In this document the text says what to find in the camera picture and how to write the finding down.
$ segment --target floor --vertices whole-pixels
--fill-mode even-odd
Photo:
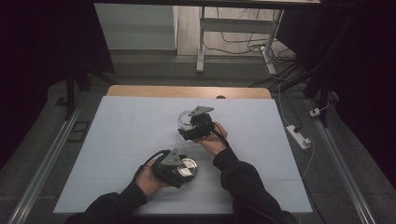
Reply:
[[[228,15],[226,11],[221,10],[221,12],[224,16]],[[217,35],[218,37],[213,37],[216,40],[208,39],[207,44],[213,45],[215,48],[233,46],[231,44],[217,45],[216,42],[220,43],[222,41],[222,37],[219,34]],[[245,37],[243,35],[235,38],[244,39]],[[243,47],[228,50],[244,50]],[[253,83],[258,83],[253,86],[254,88],[268,88],[276,82],[276,78],[270,78],[266,75],[263,60],[260,56],[227,55],[225,57],[210,55],[207,51],[208,54],[206,55],[209,55],[209,57],[205,58],[205,71],[203,74],[197,75],[195,72],[196,58],[191,56],[194,55],[194,49],[191,53],[188,53],[187,50],[185,52],[182,56],[179,51],[179,56],[176,56],[167,53],[142,52],[131,54],[131,52],[114,50],[111,54],[116,74],[111,75],[111,78],[120,84],[134,85],[248,87]],[[290,63],[276,63],[276,69],[282,71],[289,65]],[[298,68],[289,77],[279,78],[289,79],[293,76],[299,76],[300,72],[301,70]],[[76,121],[92,122],[102,96],[106,95],[109,87],[107,83],[96,76],[89,75],[89,78],[92,83],[91,90],[89,92],[76,92],[78,99],[82,95],[86,96]],[[288,136],[290,148],[301,174],[305,173],[309,164],[304,176],[304,184],[314,209],[312,214],[299,214],[295,217],[300,223],[362,223],[345,184],[331,159],[329,149],[319,134],[316,121],[307,114],[309,109],[312,108],[311,105],[317,105],[317,101],[316,99],[307,100],[303,97],[302,90],[305,84],[302,83],[282,92],[280,97],[276,91],[272,92],[272,97],[276,100],[278,108],[282,105],[284,115],[281,115],[280,110],[279,115],[284,117],[288,123],[302,124],[301,133],[314,139],[315,142],[315,151],[312,149],[302,151]],[[35,170],[64,125],[65,107],[55,105],[59,97],[65,97],[64,82],[57,83],[49,89],[49,99],[41,115],[21,142],[11,160],[0,171],[0,223],[6,223],[9,220],[34,176]],[[376,223],[396,223],[395,189],[384,177],[364,146],[340,120],[334,110],[335,105],[336,99],[332,98],[327,108],[329,131],[332,133],[350,173],[370,207]],[[79,134],[70,133],[67,138],[68,140],[76,140],[83,137]],[[25,223],[63,223],[65,221],[67,216],[55,215],[52,210],[81,147],[82,142],[66,141],[64,143]]]

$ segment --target black long-sleeve shirt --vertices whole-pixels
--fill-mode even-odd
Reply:
[[[238,160],[230,148],[221,151],[213,164],[221,171],[222,187],[233,196],[233,223],[289,223],[254,166]],[[132,182],[121,194],[100,196],[83,214],[70,217],[65,224],[131,223],[132,212],[145,203],[142,189]]]

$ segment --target white power strip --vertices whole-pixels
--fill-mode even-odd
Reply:
[[[303,136],[300,134],[300,132],[295,133],[294,132],[294,125],[290,125],[286,127],[286,130],[288,130],[289,134],[293,137],[294,141],[298,144],[298,146],[301,149],[307,149],[311,147],[311,140],[309,138],[303,138]]]

